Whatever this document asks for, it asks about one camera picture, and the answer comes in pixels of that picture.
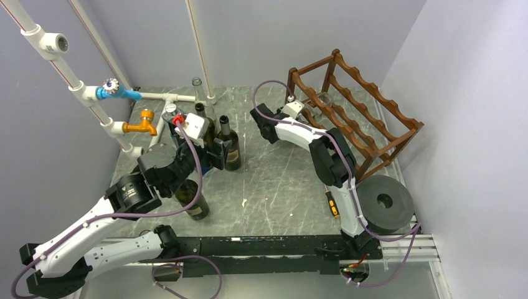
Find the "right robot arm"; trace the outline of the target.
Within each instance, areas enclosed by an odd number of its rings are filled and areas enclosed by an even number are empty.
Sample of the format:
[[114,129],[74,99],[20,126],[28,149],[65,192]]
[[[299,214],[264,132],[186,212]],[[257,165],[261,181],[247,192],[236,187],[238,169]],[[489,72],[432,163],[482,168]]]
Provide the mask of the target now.
[[365,230],[368,223],[356,193],[356,160],[341,132],[313,128],[285,113],[274,115],[264,103],[250,114],[262,137],[271,144],[287,141],[309,151],[317,177],[329,188],[340,213],[344,253],[359,258],[366,252],[372,234]]

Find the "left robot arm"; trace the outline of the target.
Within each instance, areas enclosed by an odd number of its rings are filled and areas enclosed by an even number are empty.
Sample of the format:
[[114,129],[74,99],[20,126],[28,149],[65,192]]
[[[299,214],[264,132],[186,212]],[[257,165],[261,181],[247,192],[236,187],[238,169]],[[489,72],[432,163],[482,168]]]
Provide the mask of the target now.
[[89,279],[141,260],[169,262],[181,253],[171,226],[159,225],[135,239],[102,246],[112,232],[141,218],[159,216],[162,198],[175,195],[191,173],[203,167],[222,169],[230,143],[215,140],[199,145],[177,135],[177,145],[156,144],[137,160],[127,175],[112,185],[81,219],[43,244],[20,248],[30,298],[64,298]]

